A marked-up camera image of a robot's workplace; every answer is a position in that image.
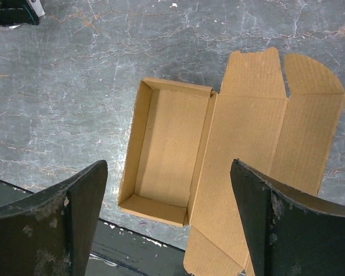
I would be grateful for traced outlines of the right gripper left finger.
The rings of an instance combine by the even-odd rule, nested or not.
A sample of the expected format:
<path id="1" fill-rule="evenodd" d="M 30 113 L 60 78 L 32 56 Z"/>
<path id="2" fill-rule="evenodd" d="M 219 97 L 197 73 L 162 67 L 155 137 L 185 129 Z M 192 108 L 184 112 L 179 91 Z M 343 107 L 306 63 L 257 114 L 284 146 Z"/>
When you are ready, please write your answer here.
<path id="1" fill-rule="evenodd" d="M 0 206 L 0 275 L 84 275 L 107 178 L 99 160 Z"/>

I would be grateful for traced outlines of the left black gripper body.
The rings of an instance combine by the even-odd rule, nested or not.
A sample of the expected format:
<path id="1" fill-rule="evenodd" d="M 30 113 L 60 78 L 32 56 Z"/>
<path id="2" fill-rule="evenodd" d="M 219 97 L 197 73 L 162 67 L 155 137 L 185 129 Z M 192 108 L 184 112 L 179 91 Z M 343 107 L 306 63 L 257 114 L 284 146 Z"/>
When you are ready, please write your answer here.
<path id="1" fill-rule="evenodd" d="M 33 10 L 29 0 L 0 0 L 0 26 L 39 23 L 40 17 Z"/>

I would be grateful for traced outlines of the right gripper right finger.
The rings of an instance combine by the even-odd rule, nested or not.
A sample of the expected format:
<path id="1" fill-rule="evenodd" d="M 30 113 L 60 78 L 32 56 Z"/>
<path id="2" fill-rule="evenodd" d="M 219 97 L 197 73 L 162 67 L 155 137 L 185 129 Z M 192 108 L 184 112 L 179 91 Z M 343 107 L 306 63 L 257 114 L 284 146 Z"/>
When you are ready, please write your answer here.
<path id="1" fill-rule="evenodd" d="M 235 159 L 231 183 L 255 275 L 345 275 L 345 206 Z"/>

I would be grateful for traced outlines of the cardboard box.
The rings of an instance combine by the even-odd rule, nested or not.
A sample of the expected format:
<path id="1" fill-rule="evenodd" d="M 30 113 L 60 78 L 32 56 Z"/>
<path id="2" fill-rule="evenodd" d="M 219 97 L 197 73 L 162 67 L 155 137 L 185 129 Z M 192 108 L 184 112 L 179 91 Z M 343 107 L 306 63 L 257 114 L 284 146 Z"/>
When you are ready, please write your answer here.
<path id="1" fill-rule="evenodd" d="M 315 196 L 344 109 L 338 77 L 274 47 L 232 52 L 220 92 L 166 79 L 141 80 L 119 207 L 191 227 L 183 265 L 194 275 L 251 267 L 230 169 L 240 159 Z"/>

